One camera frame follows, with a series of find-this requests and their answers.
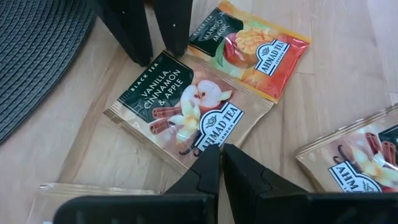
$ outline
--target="cinnamon stick image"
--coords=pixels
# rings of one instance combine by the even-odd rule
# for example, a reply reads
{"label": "cinnamon stick image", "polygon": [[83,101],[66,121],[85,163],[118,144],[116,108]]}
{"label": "cinnamon stick image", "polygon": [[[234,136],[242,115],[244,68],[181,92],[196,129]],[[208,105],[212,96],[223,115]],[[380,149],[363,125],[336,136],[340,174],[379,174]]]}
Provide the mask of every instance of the cinnamon stick image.
{"label": "cinnamon stick image", "polygon": [[381,143],[383,148],[383,156],[386,162],[396,165],[396,145],[389,141],[383,141]]}
{"label": "cinnamon stick image", "polygon": [[382,147],[379,143],[379,138],[375,134],[365,133],[365,138],[366,140],[368,140],[368,143],[374,155],[376,155],[379,151],[382,151]]}
{"label": "cinnamon stick image", "polygon": [[182,112],[181,107],[166,107],[166,108],[154,108],[152,110],[152,116],[155,119],[169,118],[171,116],[180,114]]}
{"label": "cinnamon stick image", "polygon": [[150,124],[149,130],[152,134],[159,134],[169,128],[169,122],[166,118],[162,118]]}

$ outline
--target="mango magic tea packet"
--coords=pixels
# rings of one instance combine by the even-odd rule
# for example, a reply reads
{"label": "mango magic tea packet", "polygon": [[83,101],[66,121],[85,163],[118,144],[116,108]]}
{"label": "mango magic tea packet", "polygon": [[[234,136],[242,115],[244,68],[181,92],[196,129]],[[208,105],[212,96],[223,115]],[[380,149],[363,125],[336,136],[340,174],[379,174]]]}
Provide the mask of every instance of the mango magic tea packet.
{"label": "mango magic tea packet", "polygon": [[398,192],[398,104],[299,149],[300,165],[327,192]]}
{"label": "mango magic tea packet", "polygon": [[277,103],[310,39],[223,1],[188,43],[190,54]]}
{"label": "mango magic tea packet", "polygon": [[105,114],[185,172],[209,145],[239,147],[272,105],[200,58],[162,52]]}

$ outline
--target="ahmad tea packet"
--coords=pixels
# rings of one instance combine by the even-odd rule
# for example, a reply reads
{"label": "ahmad tea packet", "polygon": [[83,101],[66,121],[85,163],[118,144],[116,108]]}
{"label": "ahmad tea packet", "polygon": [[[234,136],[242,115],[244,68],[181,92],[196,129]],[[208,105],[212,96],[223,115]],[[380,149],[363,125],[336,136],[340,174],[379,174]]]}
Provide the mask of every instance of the ahmad tea packet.
{"label": "ahmad tea packet", "polygon": [[209,145],[240,146],[271,107],[202,59],[162,52],[105,114],[185,172]]}
{"label": "ahmad tea packet", "polygon": [[154,195],[151,190],[121,189],[78,184],[42,184],[36,191],[26,224],[52,224],[57,209],[65,202],[86,195]]}
{"label": "ahmad tea packet", "polygon": [[398,104],[340,128],[296,155],[327,192],[398,192]]}
{"label": "ahmad tea packet", "polygon": [[190,36],[188,52],[277,103],[309,43],[223,1]]}

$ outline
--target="orange packaging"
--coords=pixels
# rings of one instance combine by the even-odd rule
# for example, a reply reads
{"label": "orange packaging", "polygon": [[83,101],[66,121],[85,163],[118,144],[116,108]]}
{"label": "orange packaging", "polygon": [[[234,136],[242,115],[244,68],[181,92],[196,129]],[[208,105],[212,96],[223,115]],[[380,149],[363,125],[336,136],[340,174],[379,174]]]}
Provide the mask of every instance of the orange packaging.
{"label": "orange packaging", "polygon": [[223,1],[190,36],[188,52],[277,103],[309,44]]}

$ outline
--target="ahmad tea logo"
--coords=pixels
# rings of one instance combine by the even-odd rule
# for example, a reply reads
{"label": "ahmad tea logo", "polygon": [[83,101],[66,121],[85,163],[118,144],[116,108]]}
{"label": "ahmad tea logo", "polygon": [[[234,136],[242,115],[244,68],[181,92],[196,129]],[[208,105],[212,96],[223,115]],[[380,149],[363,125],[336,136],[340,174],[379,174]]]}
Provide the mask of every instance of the ahmad tea logo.
{"label": "ahmad tea logo", "polygon": [[329,168],[329,172],[344,192],[382,192],[376,181],[357,173],[348,161]]}
{"label": "ahmad tea logo", "polygon": [[289,47],[289,44],[279,40],[260,45],[256,52],[259,61],[255,68],[266,75],[272,76]]}
{"label": "ahmad tea logo", "polygon": [[205,113],[200,119],[200,135],[194,146],[204,151],[209,145],[222,145],[243,114],[243,111],[228,102],[220,110]]}

